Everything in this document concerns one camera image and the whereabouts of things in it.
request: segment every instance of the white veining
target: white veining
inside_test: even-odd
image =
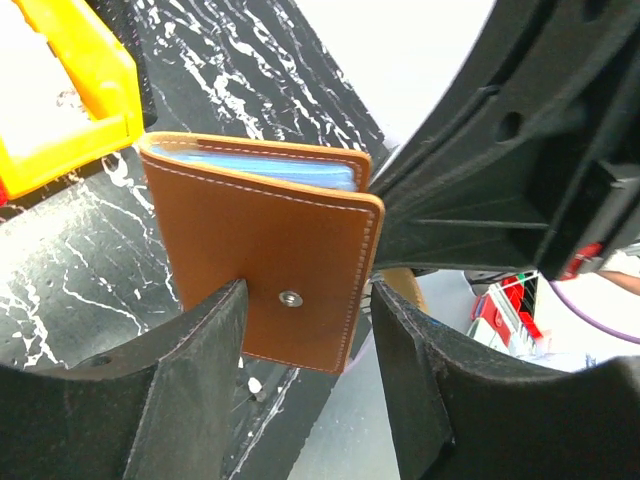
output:
[[[249,445],[243,452],[242,457],[240,457],[240,459],[238,460],[238,464],[236,465],[236,468],[233,469],[233,472],[231,472],[231,475],[229,475],[229,479],[232,479],[235,475],[237,475],[242,470],[242,466],[247,461],[247,458],[249,458],[249,454],[251,453],[251,450],[253,450],[256,444],[260,441],[260,438],[262,438],[262,435],[264,434],[264,431],[269,425],[269,423],[271,423],[271,421],[275,418],[275,416],[278,413],[282,412],[280,407],[282,407],[282,404],[284,403],[284,400],[287,396],[287,392],[289,391],[289,388],[291,387],[293,382],[296,380],[296,378],[298,378],[299,373],[300,373],[300,369],[296,368],[288,374],[289,377],[287,378],[284,385],[282,385],[282,390],[281,391],[278,390],[279,392],[278,398],[276,398],[276,401],[274,402],[273,406],[269,410],[269,413],[267,414],[264,421],[260,425],[260,428],[258,428],[258,431],[254,434],[251,440],[251,443],[249,443]]]
[[[23,288],[26,290],[26,301],[21,299],[19,295],[11,291],[8,284],[0,286],[0,308],[3,308],[7,315],[16,319],[16,322],[20,326],[21,330],[14,332],[12,338],[22,339],[25,346],[25,367],[32,367],[38,364],[42,356],[46,356],[52,363],[57,364],[59,360],[53,353],[53,350],[47,343],[49,337],[49,331],[47,330],[44,322],[40,318],[40,296],[36,292],[36,288],[26,277],[23,277]],[[12,312],[12,309],[21,311],[24,315],[24,319],[16,318],[16,312]],[[29,326],[32,331],[23,333],[25,324]],[[32,352],[32,346],[36,344],[39,347],[39,351]]]
[[[173,299],[174,302],[178,303],[178,296],[176,295],[176,292],[173,289],[173,282],[171,281],[172,277],[173,277],[173,272],[171,272],[171,269],[169,268],[169,265],[167,263],[162,265],[164,268],[164,273],[165,273],[165,277],[164,277],[164,284],[167,287],[167,290],[169,291],[169,294],[171,295],[171,298]]]
[[[128,177],[129,175],[129,166],[127,162],[122,157],[122,154],[119,152],[115,152],[112,154],[111,158],[116,160],[116,168],[110,169],[107,163],[106,158],[102,158],[102,168],[109,175],[109,179],[113,182],[116,187],[125,187],[129,190],[133,198],[149,213],[149,215],[154,214],[153,203],[147,200],[143,195],[142,191],[146,191],[146,185],[136,185],[133,178]]]
[[[171,115],[174,118],[174,120],[176,120],[182,126],[182,128],[184,128],[185,132],[190,132],[191,129],[189,128],[189,126],[186,123],[184,123],[180,118],[178,118],[178,115],[175,113],[173,108],[171,108],[171,105],[169,105],[169,102],[167,102],[167,97],[164,94],[164,92],[160,90],[160,88],[158,88],[158,86],[154,83],[151,84],[151,88],[153,88],[158,93],[158,95],[160,95],[160,100],[162,100],[162,103],[164,104],[165,108],[169,112],[169,115]]]
[[[63,277],[62,277],[62,287],[61,287],[62,291],[64,293],[66,293],[70,297],[75,298],[79,302],[85,303],[87,305],[92,305],[94,307],[102,308],[104,310],[109,310],[109,311],[115,312],[115,313],[117,313],[119,315],[123,315],[124,317],[128,318],[129,320],[131,320],[135,324],[135,326],[138,328],[138,335],[142,335],[144,332],[149,330],[149,325],[147,325],[145,322],[141,321],[138,317],[136,317],[131,312],[129,312],[127,310],[122,310],[120,308],[112,307],[111,305],[107,305],[107,304],[104,304],[104,303],[96,302],[96,301],[90,300],[88,298],[85,298],[82,295],[80,295],[78,292],[74,292],[74,291],[70,290],[68,288],[68,286],[67,286],[68,283],[69,283],[69,270],[66,270],[64,272]]]
[[[146,12],[153,3],[140,0],[135,6],[138,17],[144,19],[145,26],[155,33],[154,55],[163,59],[179,58],[182,68],[207,95],[214,112],[224,122],[242,122],[250,138],[264,138],[262,125],[269,125],[274,130],[276,138],[281,140],[287,138],[286,132],[291,131],[291,127],[283,124],[280,117],[283,112],[276,112],[274,102],[262,93],[261,89],[254,86],[262,80],[269,82],[272,88],[279,90],[280,95],[292,102],[294,108],[288,112],[293,117],[293,124],[298,133],[305,128],[300,122],[300,117],[304,117],[306,125],[313,125],[316,131],[315,143],[326,144],[325,138],[333,136],[346,148],[364,149],[361,134],[354,127],[351,119],[343,113],[344,109],[340,105],[336,92],[323,84],[314,69],[307,64],[301,44],[295,37],[294,22],[277,3],[270,2],[270,7],[276,12],[279,26],[288,38],[292,39],[293,50],[291,51],[283,47],[276,35],[270,32],[264,22],[250,10],[251,4],[245,3],[244,8],[240,9],[235,2],[228,0],[223,2],[224,5],[214,2],[201,3],[196,0],[185,0],[185,2],[170,0],[168,5],[160,11],[160,22],[156,19],[148,22],[144,17],[148,16]],[[250,26],[253,37],[247,38],[246,34],[241,35],[238,32],[238,26],[241,23],[244,24],[244,28]],[[188,36],[183,35],[182,29],[197,33],[197,41],[188,39]],[[255,45],[273,54],[277,58],[277,63],[270,64],[259,53],[257,47],[252,45],[254,42]],[[263,78],[249,80],[234,63],[238,54],[250,58]],[[303,79],[301,70],[318,84],[323,85],[324,94],[331,99],[335,111],[339,112],[338,119],[327,113],[325,106],[314,96]],[[335,72],[334,80],[348,89],[351,88],[342,78],[341,72]],[[295,92],[291,91],[292,85],[295,85]],[[246,100],[232,93],[237,90],[237,88],[232,90],[233,86],[249,92],[259,102],[261,116],[255,116],[253,112],[248,113]],[[162,101],[166,104],[163,98],[164,93],[157,85],[154,90],[161,93]],[[183,127],[185,126],[184,122],[177,118],[173,109],[169,109],[169,113]],[[351,133],[347,133],[339,123],[348,127]]]
[[[73,255],[75,255],[80,262],[85,266],[85,268],[89,269],[90,271],[92,271],[89,262],[87,262],[87,260],[84,258],[83,254],[76,248],[74,248],[73,246],[71,246],[71,244],[69,243],[68,240],[65,241],[65,246],[69,249],[69,251],[71,251],[71,253]],[[65,272],[65,276],[64,276],[65,280],[68,280],[68,270]],[[97,277],[98,279],[98,285],[104,287],[111,295],[111,298],[114,298],[118,301],[118,303],[120,303],[120,305],[122,306],[122,309],[116,309],[116,308],[111,308],[111,310],[115,311],[115,312],[124,312],[123,315],[128,318],[129,320],[133,320],[133,323],[135,324],[135,326],[138,328],[138,335],[140,335],[141,333],[144,333],[146,331],[149,330],[149,325],[147,325],[145,322],[143,322],[142,320],[139,320],[130,310],[129,307],[127,306],[127,304],[114,292],[114,285],[111,284],[109,281],[107,281],[106,278],[104,277]],[[66,283],[63,284],[63,291],[65,291],[66,288]],[[86,301],[86,299],[84,298],[80,298],[79,295],[72,295],[74,298],[76,298],[77,300],[81,300],[84,303],[89,303]],[[90,303],[91,305],[96,306],[97,303],[93,302]]]

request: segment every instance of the leather wallet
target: leather wallet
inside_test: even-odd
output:
[[[138,145],[183,308],[243,278],[249,288],[246,354],[342,372],[384,217],[382,201],[366,193],[370,157],[169,132],[145,134]],[[194,151],[346,165],[355,191],[177,160]]]

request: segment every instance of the purple cable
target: purple cable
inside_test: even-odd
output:
[[[624,340],[625,342],[631,342],[631,343],[635,343],[636,345],[640,345],[640,338],[634,337],[633,335],[629,335],[627,333],[619,332],[617,330],[614,330],[611,327],[607,327],[606,325],[603,325],[600,322],[597,322],[596,320],[591,318],[589,315],[584,313],[582,310],[580,310],[578,307],[576,307],[575,304],[567,298],[564,292],[562,292],[562,290],[558,288],[557,282],[550,282],[549,285],[551,286],[551,290],[553,290],[553,293],[555,293],[556,296],[560,299],[560,301],[564,303],[565,307],[567,307],[569,310],[571,310],[571,312],[573,312],[580,319],[587,322],[593,328],[597,328],[598,330],[604,333],[608,333],[612,337],[616,337],[616,338],[619,338],[620,340]]]

